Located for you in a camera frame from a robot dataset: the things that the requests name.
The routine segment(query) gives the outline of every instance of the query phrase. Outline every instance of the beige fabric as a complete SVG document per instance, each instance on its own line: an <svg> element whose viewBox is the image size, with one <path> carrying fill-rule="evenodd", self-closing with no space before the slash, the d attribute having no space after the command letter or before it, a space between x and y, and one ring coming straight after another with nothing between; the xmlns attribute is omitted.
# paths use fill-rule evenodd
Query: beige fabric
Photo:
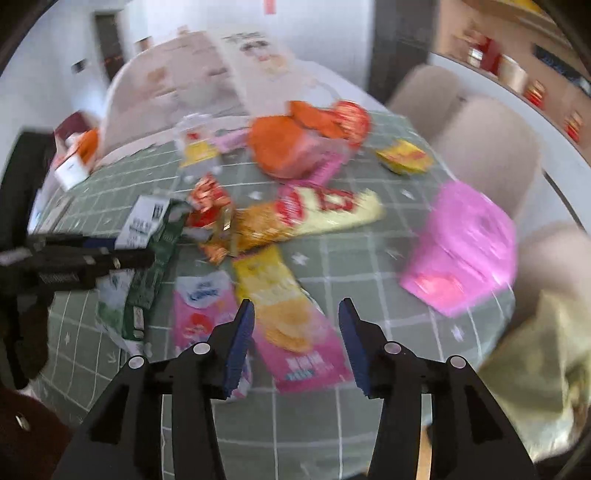
<svg viewBox="0 0 591 480"><path fill-rule="evenodd" d="M591 312L591 239L569 223L548 225L519 244L510 328L535 313L541 290L576 298Z"/></svg>
<svg viewBox="0 0 591 480"><path fill-rule="evenodd" d="M404 115L427 141L439 134L459 103L460 80L447 69L419 65L412 69L386 107Z"/></svg>
<svg viewBox="0 0 591 480"><path fill-rule="evenodd" d="M515 218L540 169L537 138L497 100L469 99L432 143L454 175Z"/></svg>
<svg viewBox="0 0 591 480"><path fill-rule="evenodd" d="M576 443L591 397L591 316L584 302L542 291L536 314L478 372L534 461Z"/></svg>

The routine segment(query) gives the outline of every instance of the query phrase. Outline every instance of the biscuit package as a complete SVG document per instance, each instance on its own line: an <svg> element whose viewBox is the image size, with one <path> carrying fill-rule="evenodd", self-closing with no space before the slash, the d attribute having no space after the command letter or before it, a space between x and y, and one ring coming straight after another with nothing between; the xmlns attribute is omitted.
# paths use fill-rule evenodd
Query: biscuit package
<svg viewBox="0 0 591 480"><path fill-rule="evenodd" d="M232 281L224 271L205 277L177 277L174 286L174 344L176 354L195 343L207 342L217 325L231 322L238 311ZM252 384L250 359L242 368L230 399L244 398Z"/></svg>
<svg viewBox="0 0 591 480"><path fill-rule="evenodd" d="M252 337L279 392L352 379L334 327L304 294L276 245L234 260L234 267L236 295L254 303Z"/></svg>

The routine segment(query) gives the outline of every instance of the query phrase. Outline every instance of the yellow snack bag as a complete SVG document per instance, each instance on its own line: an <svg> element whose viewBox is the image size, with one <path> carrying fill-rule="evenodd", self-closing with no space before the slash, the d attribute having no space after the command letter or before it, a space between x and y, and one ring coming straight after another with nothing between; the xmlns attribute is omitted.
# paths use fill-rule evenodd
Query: yellow snack bag
<svg viewBox="0 0 591 480"><path fill-rule="evenodd" d="M398 175L425 173L433 165L428 154L406 140L398 140L376 153L382 164Z"/></svg>
<svg viewBox="0 0 591 480"><path fill-rule="evenodd" d="M308 338L310 300L302 293L291 271L273 245L234 261L239 287L236 293L255 305L258 330L267 342L291 352L305 352Z"/></svg>
<svg viewBox="0 0 591 480"><path fill-rule="evenodd" d="M255 305L252 338L279 392L353 378L335 328L303 293L276 245L234 260L234 268L236 295Z"/></svg>

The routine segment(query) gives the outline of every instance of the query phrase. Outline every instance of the pink snack bag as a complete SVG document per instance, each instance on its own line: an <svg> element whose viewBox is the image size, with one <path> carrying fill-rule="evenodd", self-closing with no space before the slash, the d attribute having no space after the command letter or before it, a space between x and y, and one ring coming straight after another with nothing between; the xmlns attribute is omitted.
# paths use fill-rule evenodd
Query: pink snack bag
<svg viewBox="0 0 591 480"><path fill-rule="evenodd" d="M206 342L212 330L231 322L238 305L232 282L224 271L205 277L177 277L174 287L174 344L177 355L198 342ZM244 398L252 384L250 359L230 399Z"/></svg>
<svg viewBox="0 0 591 480"><path fill-rule="evenodd" d="M470 186L451 181L439 193L400 285L447 317L513 282L515 226Z"/></svg>
<svg viewBox="0 0 591 480"><path fill-rule="evenodd" d="M281 393L350 381L334 327L304 294L276 245L234 260L240 299L255 306L252 338Z"/></svg>

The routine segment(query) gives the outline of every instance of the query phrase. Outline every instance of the potato chip bag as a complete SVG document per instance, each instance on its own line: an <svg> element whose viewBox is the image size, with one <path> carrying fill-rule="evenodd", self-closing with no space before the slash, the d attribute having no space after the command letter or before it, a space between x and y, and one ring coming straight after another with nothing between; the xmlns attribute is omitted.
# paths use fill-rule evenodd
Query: potato chip bag
<svg viewBox="0 0 591 480"><path fill-rule="evenodd" d="M252 338L279 392L350 381L334 327L306 297L276 245L234 260L238 300L255 306Z"/></svg>

